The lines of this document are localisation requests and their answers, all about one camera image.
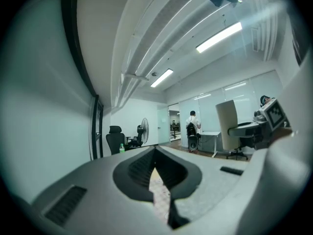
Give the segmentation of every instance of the plastic bottle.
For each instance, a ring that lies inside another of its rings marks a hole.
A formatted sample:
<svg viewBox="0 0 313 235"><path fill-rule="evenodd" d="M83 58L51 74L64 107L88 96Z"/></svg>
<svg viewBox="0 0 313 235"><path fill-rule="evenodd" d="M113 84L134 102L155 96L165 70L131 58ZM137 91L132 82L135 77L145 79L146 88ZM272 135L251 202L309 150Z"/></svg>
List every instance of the plastic bottle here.
<svg viewBox="0 0 313 235"><path fill-rule="evenodd" d="M120 147L119 147L119 152L122 153L122 152L125 152L125 148L124 148L124 145L121 143Z"/></svg>

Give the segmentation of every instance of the wooden floor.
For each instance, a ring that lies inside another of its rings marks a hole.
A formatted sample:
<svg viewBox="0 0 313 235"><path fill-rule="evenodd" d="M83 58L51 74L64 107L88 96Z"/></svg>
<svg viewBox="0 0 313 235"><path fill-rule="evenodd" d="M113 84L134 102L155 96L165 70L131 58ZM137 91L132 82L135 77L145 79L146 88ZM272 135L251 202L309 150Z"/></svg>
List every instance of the wooden floor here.
<svg viewBox="0 0 313 235"><path fill-rule="evenodd" d="M184 148L181 146L181 140L171 141L170 144L165 144L163 146L167 146L167 147L171 147L171 148L176 149L176 150L188 152L187 148ZM201 156L206 156L206 157L212 157L213 156L213 152L197 151L195 154L201 155ZM237 160L249 162L251 159L251 155L247 155L247 157L248 157L248 160L246 160L246 158L244 158L244 157L238 157ZM217 154L217 155L215 155L214 158L226 159L226 154ZM228 159L236 160L236 156L229 157Z"/></svg>

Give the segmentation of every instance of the door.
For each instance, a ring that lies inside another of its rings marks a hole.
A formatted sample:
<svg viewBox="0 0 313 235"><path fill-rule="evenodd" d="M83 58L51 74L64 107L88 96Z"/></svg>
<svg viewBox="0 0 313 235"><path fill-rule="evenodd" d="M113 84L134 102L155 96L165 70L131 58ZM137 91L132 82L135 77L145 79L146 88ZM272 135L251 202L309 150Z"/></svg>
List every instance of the door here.
<svg viewBox="0 0 313 235"><path fill-rule="evenodd" d="M158 107L157 110L158 144L170 143L170 113L168 107Z"/></svg>

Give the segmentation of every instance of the white desk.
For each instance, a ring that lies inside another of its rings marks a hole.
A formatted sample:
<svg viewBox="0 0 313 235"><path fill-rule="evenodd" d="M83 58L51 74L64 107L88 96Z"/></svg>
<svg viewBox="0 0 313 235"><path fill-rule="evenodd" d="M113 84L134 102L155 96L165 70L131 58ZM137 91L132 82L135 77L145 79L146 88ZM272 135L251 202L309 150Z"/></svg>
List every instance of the white desk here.
<svg viewBox="0 0 313 235"><path fill-rule="evenodd" d="M204 136L214 136L214 154L213 154L212 158L214 158L215 155L217 154L216 140L217 140L217 136L220 133L221 133L220 131L201 131L201 135L204 135Z"/></svg>

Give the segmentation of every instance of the desk leg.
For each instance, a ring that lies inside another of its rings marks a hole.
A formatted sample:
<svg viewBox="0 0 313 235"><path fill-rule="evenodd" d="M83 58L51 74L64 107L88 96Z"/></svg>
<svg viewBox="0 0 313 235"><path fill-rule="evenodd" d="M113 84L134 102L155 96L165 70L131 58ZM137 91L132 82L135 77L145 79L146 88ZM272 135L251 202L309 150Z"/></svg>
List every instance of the desk leg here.
<svg viewBox="0 0 313 235"><path fill-rule="evenodd" d="M217 151L216 151L216 139L217 139L217 136L214 137L214 154L213 154L212 158L214 158L215 155L217 154Z"/></svg>

